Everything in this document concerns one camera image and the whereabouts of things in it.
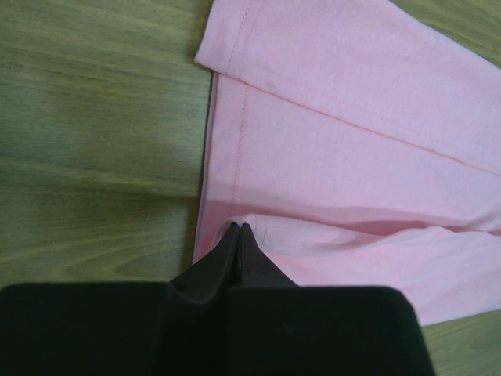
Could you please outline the pink t shirt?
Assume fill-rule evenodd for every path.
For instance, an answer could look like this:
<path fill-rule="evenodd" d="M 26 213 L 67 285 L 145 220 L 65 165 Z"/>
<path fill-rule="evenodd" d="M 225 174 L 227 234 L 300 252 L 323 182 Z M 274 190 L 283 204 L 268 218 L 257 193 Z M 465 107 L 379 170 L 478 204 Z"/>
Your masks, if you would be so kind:
<path fill-rule="evenodd" d="M 230 222 L 305 286 L 424 325 L 500 307 L 500 70 L 389 1 L 216 1 L 193 257 Z"/>

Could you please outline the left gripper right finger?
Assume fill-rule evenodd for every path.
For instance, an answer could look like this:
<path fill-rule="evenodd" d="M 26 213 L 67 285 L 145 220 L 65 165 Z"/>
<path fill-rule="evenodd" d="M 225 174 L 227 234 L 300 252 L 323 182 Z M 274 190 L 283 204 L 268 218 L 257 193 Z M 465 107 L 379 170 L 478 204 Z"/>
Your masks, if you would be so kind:
<path fill-rule="evenodd" d="M 258 246 L 251 226 L 240 228 L 236 273 L 242 287 L 298 287 Z"/>

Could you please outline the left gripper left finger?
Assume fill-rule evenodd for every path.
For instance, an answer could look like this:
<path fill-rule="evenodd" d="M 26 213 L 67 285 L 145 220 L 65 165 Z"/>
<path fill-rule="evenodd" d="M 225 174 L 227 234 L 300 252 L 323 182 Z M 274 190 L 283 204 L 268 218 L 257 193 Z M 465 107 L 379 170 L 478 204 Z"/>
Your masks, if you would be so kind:
<path fill-rule="evenodd" d="M 213 301 L 231 279 L 240 227 L 231 223 L 217 245 L 169 285 L 181 300 L 205 306 Z"/>

